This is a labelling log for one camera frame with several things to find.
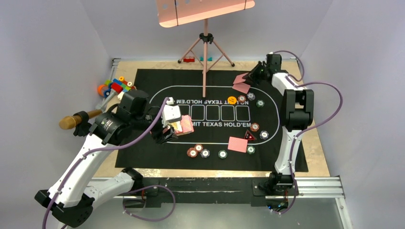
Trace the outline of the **playing card deck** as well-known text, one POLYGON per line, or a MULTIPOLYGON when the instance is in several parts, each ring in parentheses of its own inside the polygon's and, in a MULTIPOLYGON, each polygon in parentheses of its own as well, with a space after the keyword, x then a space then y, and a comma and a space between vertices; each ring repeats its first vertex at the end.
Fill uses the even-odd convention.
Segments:
POLYGON ((170 125, 174 128, 174 134, 176 136, 186 135, 194 132, 193 122, 189 115, 182 115, 180 121, 170 123, 170 125))

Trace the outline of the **playing card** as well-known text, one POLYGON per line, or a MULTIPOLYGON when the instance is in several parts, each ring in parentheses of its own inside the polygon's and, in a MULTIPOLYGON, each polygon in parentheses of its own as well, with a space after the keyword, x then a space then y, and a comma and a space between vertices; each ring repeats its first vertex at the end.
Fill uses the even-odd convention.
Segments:
POLYGON ((241 93, 247 94, 249 92, 250 87, 251 86, 246 83, 235 83, 232 88, 241 93))
POLYGON ((245 153, 247 149, 248 140, 244 138, 229 137, 228 150, 245 153))
POLYGON ((243 83, 246 81, 246 77, 248 76, 248 73, 243 73, 239 74, 235 77, 233 84, 238 84, 238 83, 243 83))

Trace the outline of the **yellow big blind button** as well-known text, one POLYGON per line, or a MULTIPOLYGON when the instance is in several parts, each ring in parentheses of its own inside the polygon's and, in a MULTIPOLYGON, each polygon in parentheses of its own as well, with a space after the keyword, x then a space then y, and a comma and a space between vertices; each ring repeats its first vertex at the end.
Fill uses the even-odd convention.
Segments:
POLYGON ((235 105, 238 103, 238 99, 234 96, 229 96, 227 98, 227 102, 228 102, 228 104, 235 105))

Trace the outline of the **red poker chip stack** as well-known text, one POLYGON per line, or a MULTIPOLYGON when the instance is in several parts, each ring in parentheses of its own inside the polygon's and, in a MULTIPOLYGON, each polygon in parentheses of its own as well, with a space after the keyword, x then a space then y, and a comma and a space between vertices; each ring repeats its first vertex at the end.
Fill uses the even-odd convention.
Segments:
POLYGON ((187 150, 188 157, 194 158, 194 157, 197 157, 197 155, 198 155, 198 151, 194 147, 191 147, 187 150))

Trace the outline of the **blue poker chip stack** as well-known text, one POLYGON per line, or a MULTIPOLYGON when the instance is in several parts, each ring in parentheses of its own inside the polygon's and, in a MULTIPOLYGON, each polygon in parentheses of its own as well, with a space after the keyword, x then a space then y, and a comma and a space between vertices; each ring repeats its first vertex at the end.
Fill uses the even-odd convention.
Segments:
POLYGON ((207 157, 210 156, 210 151, 209 151, 208 149, 203 149, 203 150, 200 152, 200 155, 201 155, 201 157, 203 157, 203 158, 207 158, 207 157))

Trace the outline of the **black red all-in triangle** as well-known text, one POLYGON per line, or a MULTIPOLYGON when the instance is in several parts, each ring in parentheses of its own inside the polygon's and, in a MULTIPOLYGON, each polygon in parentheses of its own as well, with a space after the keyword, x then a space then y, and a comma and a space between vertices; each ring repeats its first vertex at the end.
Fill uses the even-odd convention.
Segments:
POLYGON ((255 141, 256 137, 249 130, 246 130, 244 139, 246 139, 247 141, 255 141))

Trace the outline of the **green poker chip stack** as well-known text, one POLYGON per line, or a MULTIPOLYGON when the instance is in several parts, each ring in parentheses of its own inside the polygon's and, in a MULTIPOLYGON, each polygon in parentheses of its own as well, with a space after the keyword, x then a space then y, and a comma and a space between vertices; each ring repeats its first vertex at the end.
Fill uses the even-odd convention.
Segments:
POLYGON ((220 150, 220 151, 218 152, 218 157, 219 157, 220 159, 225 159, 225 158, 227 158, 227 152, 226 152, 225 150, 220 150))

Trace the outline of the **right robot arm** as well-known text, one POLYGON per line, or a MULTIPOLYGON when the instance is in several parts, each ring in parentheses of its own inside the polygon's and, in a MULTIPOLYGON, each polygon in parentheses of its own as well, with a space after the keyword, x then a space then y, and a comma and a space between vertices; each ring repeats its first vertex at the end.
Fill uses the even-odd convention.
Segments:
POLYGON ((278 119, 282 130, 280 151, 275 162, 275 171, 258 188, 280 194, 294 186, 295 162, 304 130, 313 121, 314 92, 301 87, 297 79, 283 70, 279 52, 270 52, 266 60, 259 62, 249 74, 255 83, 266 81, 282 95, 278 119))

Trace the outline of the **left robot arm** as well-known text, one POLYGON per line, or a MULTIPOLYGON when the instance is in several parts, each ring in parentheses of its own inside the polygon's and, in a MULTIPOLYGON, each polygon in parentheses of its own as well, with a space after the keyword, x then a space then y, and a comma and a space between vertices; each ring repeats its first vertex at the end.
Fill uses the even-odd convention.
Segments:
POLYGON ((85 142, 64 174, 53 186, 39 190, 34 197, 46 208, 43 228, 47 226, 49 215, 64 227, 79 227, 108 200, 121 194, 137 195, 148 189, 143 175, 129 167, 97 186, 89 185, 113 151, 128 148, 148 134, 157 144, 176 137, 172 124, 181 120, 179 106, 173 98, 166 97, 161 105, 149 107, 148 98, 142 90, 130 90, 87 128, 85 142))

